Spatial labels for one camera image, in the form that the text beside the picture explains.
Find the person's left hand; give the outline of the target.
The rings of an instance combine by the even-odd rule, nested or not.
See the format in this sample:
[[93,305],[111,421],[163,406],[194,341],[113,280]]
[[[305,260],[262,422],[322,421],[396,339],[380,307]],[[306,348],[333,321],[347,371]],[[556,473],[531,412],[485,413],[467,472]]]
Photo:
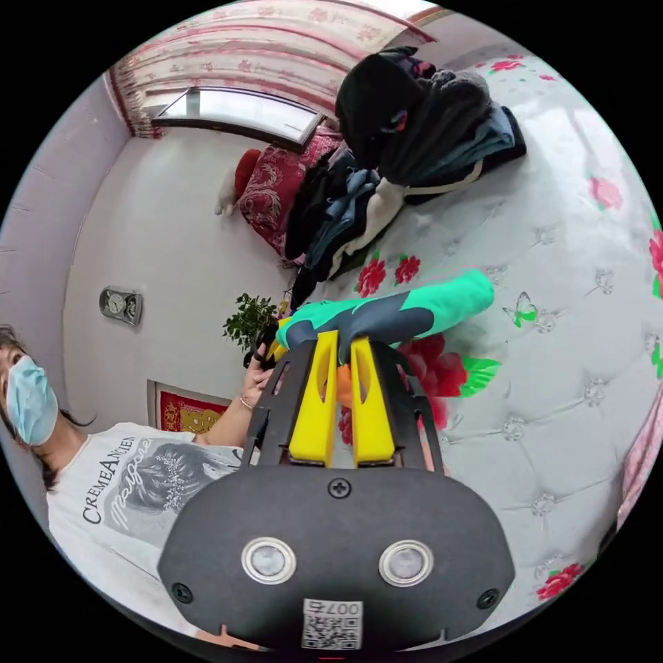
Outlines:
[[265,348],[265,344],[262,344],[258,351],[251,355],[244,375],[239,398],[248,410],[256,406],[274,371],[274,367],[266,368],[258,357],[258,354],[262,356],[266,352]]

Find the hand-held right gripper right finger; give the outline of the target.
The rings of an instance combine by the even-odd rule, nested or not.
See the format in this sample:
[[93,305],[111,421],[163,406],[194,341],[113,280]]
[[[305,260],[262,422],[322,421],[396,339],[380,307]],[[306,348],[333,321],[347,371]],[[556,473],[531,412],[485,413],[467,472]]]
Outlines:
[[352,436],[355,464],[392,464],[395,444],[370,342],[351,343]]

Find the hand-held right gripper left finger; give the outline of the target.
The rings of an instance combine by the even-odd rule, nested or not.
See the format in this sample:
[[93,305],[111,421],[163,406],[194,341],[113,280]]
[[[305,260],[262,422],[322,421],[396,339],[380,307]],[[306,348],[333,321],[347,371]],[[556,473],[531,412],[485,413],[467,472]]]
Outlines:
[[318,335],[289,442],[292,463],[331,463],[336,422],[338,332]]

